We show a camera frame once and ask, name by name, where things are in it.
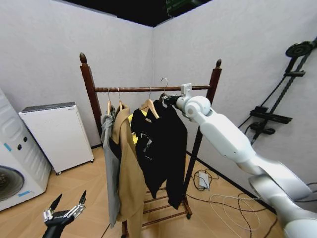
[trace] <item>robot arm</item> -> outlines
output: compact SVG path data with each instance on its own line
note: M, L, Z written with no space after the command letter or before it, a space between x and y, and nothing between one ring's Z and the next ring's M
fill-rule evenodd
M293 235L294 226L290 226L291 223L296 223L298 227L305 217L309 217L308 220L314 217L314 222L317 222L315 213L303 210L293 202L312 193L305 183L279 161L258 155L248 138L226 116L215 112L206 97L190 95L191 84L183 84L181 89L182 96L177 97L175 106L190 121L199 124L201 133L222 156L253 175L249 179L251 186L264 201L276 209L287 237L298 237Z

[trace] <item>tan trench coat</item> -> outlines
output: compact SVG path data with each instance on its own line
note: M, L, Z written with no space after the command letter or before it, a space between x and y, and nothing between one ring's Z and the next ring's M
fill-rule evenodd
M125 105L123 105L121 111L118 110L111 136L116 144L120 143L122 153L118 185L120 211L117 221L127 220L130 237L139 238L141 236L143 200L146 187L143 172L136 157L128 120L129 114L130 109Z

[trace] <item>gray cardigan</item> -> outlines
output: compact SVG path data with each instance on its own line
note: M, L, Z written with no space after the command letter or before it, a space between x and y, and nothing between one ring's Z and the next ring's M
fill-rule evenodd
M109 220L110 226L113 227L120 210L120 199L118 195L120 160L111 151L109 145L109 138L111 137L112 127L115 121L115 108L112 106L110 111L110 115L105 114L101 116L103 130L101 141L103 143L106 160Z

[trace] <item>wall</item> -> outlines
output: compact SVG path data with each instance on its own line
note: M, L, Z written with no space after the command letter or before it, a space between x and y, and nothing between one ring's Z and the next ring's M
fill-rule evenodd
M213 108L239 125L280 80L289 62L286 49L316 37L316 11L317 2L310 0L213 0L154 29L154 83L167 77L171 86L207 84L221 58L223 71ZM295 80L275 111L292 117L292 122L274 124L277 133L262 135L254 144L260 155L280 160L305 182L317 181L316 65L317 50L304 65L306 75ZM184 122L191 151L197 126ZM219 156L205 139L198 157L252 191L248 175ZM316 211L316 205L311 203L310 209Z
M151 27L54 0L3 0L0 22L0 88L14 108L75 101L91 145L100 140L79 53L97 87L148 86L152 79ZM117 94L110 98L118 105ZM121 99L132 108L144 101ZM100 103L105 110L107 95Z

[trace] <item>clothes rack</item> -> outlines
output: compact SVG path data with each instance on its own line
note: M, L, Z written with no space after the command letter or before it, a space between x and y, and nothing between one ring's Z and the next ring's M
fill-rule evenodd
M89 97L91 108L93 110L93 114L94 114L94 118L95 118L95 122L96 122L96 125L97 125L97 129L98 129L99 135L101 135L101 132L102 132L101 120L100 120L102 114L101 114L101 109L100 109L97 93L107 93L107 92L110 92L110 93L113 93L113 92L114 93L118 93L118 92L151 92L151 91L152 92L164 92L164 91L166 92L166 91L180 91L181 90L180 87L151 87L151 88L150 87L130 87L130 88L126 88L126 87L119 87L119 88L114 88L114 87L109 87L109 88L108 87L107 88L105 88L105 87L102 87L102 88L95 87L94 79L93 79L93 76L92 76L92 73L91 73L91 69L90 69L90 67L87 64L86 56L83 53L80 53L79 58L80 58L80 61L81 61L80 69L81 69L81 72L82 72L82 75L83 75L83 79L84 79L84 82L85 82L87 94L88 94L88 97ZM221 74L220 66L221 66L221 60L219 59L216 62L215 68L212 70L211 78L210 78L210 81L209 81L208 85L192 86L192 90L207 90L206 97L210 100L210 103L213 102L213 98L214 98L214 95L215 95L215 92L216 92L216 89L217 89L217 85L218 85L218 82L219 82L219 78L220 78L220 74ZM199 151L199 147L200 147L202 138L203 138L203 135L201 134L201 132L200 132L200 130L198 128L197 134L196 134L196 138L195 138L195 142L194 142L193 151L191 153L191 158L190 158L190 161L189 161L189 165L188 165L188 169L187 169L187 173L186 173L186 177L185 177L184 185L183 185L183 188L184 188L183 197L184 198L183 198L182 203L184 204L185 211L178 212L176 214L169 215L169 216L166 216L166 217L162 217L162 218L159 218L159 219L156 219L156 220L153 220L153 221L149 221L147 223L142 224L143 227L147 226L147 225L151 225L151 224L157 223L157 222L160 222L160 221L164 221L164 220L167 220L167 219L170 219L170 218L181 216L181 215L184 215L184 214L186 214L187 218L190 219L190 217L192 215L192 211L191 211L191 209L189 207L189 204L188 204L188 201L187 201L187 198L186 198L186 191L187 191L187 188L188 188L188 185L189 185L189 182L190 182L191 174L192 174L193 169L194 169L195 161L196 161L196 158L197 158L197 154L198 154L198 151ZM150 203L150 202L157 201L157 200L164 199L164 198L167 198L167 196L157 197L156 199L150 199L150 200L144 201L144 203L146 204L146 203ZM153 209L150 209L150 210L146 210L146 211L143 212L143 214L154 212L154 211L157 211L157 210L160 210L160 209L164 209L164 208L167 208L167 207L170 207L170 205L164 205L164 206L161 206L161 207L157 207L157 208L153 208ZM127 224L126 224L126 222L123 222L122 223L122 237L125 237L126 234L127 234Z

